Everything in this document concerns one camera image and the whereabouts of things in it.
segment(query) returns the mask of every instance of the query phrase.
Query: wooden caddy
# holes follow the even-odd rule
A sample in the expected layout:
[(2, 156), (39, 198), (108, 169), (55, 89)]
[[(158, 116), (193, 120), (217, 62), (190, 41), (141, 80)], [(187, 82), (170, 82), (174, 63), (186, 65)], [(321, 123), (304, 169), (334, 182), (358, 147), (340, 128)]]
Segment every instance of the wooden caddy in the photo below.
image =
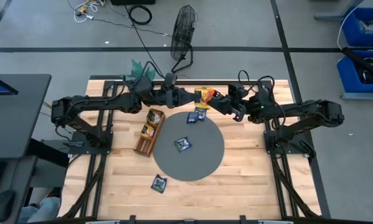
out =
[(156, 109), (150, 109), (150, 111), (161, 113), (160, 122), (157, 126), (146, 122), (146, 124), (148, 124), (148, 125), (150, 125), (154, 128), (153, 138), (152, 139), (147, 139), (147, 138), (144, 138), (144, 137), (140, 136), (139, 139), (138, 139), (138, 142), (136, 142), (136, 146), (134, 148), (135, 153), (137, 153), (139, 155), (142, 155), (142, 156), (146, 156), (146, 157), (150, 157), (151, 153), (153, 152), (154, 144), (156, 143), (156, 140), (157, 140), (157, 137), (159, 136), (161, 127), (163, 126), (164, 120), (166, 119), (166, 115), (164, 114), (164, 112), (162, 112), (160, 110), (156, 110)]

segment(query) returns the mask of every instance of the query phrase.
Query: jeans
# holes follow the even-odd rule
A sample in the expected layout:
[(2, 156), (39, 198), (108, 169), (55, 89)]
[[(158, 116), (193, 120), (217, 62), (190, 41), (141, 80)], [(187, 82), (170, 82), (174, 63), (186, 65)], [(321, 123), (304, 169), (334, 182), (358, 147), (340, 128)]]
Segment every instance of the jeans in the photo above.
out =
[(40, 209), (33, 206), (23, 207), (20, 211), (18, 223), (32, 223), (53, 220), (56, 218), (59, 205), (60, 199), (58, 197), (49, 197), (41, 201)]

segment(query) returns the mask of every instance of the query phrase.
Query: blue storage bin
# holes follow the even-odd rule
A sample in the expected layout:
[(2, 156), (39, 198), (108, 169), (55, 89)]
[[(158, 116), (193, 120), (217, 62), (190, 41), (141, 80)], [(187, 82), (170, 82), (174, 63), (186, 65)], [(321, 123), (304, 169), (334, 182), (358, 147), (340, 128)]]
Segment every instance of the blue storage bin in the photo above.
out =
[(372, 21), (373, 8), (357, 8), (346, 19), (342, 30), (346, 36), (347, 43), (357, 47), (373, 47), (373, 34), (363, 33), (358, 20)]
[[(373, 51), (355, 50), (362, 58), (373, 58)], [(359, 80), (358, 72), (354, 63), (348, 57), (344, 57), (337, 64), (342, 85), (346, 93), (373, 93), (373, 84), (363, 84)]]

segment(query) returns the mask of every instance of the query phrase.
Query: computer mouse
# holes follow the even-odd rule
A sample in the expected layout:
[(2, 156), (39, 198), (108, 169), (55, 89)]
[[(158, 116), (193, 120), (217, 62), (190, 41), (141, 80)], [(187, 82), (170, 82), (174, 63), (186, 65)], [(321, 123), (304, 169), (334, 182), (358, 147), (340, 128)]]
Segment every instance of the computer mouse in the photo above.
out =
[(15, 192), (5, 190), (0, 193), (0, 222), (5, 222), (12, 213)]

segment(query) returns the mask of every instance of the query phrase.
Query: gray floor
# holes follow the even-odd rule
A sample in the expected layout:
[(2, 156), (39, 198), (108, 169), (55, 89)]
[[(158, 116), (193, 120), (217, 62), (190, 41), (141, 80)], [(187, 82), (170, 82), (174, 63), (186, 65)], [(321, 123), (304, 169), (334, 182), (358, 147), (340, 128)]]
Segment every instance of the gray floor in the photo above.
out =
[[(70, 1), (73, 6), (82, 2)], [(142, 28), (171, 34), (176, 14), (185, 4), (199, 15), (193, 46), (281, 47), (270, 2), (264, 0), (157, 0), (148, 6), (152, 22)], [(339, 23), (315, 21), (313, 14), (342, 9), (346, 0), (277, 0), (277, 4), (289, 47), (336, 47)], [(373, 0), (363, 6), (373, 7)], [(130, 24), (109, 8), (99, 8), (93, 15)], [(150, 47), (171, 43), (162, 35), (141, 32), (141, 36)], [(341, 45), (345, 45), (343, 35)], [(66, 0), (13, 0), (0, 23), (0, 47), (141, 47), (141, 43), (132, 29), (95, 21), (76, 24)], [(174, 64), (169, 52), (151, 54), (163, 71)], [(331, 216), (373, 220), (373, 101), (339, 99), (342, 85), (336, 64), (341, 54), (292, 53), (291, 57), (303, 99), (335, 101), (346, 116), (342, 126), (312, 133)], [(52, 101), (82, 95), (90, 75), (129, 73), (131, 59), (149, 60), (146, 52), (0, 53), (0, 73), (51, 74), (46, 101)], [(181, 74), (231, 79), (240, 69), (251, 78), (289, 77), (283, 53), (278, 52), (196, 52), (194, 65)], [(39, 118), (34, 137), (58, 139), (48, 117)]]

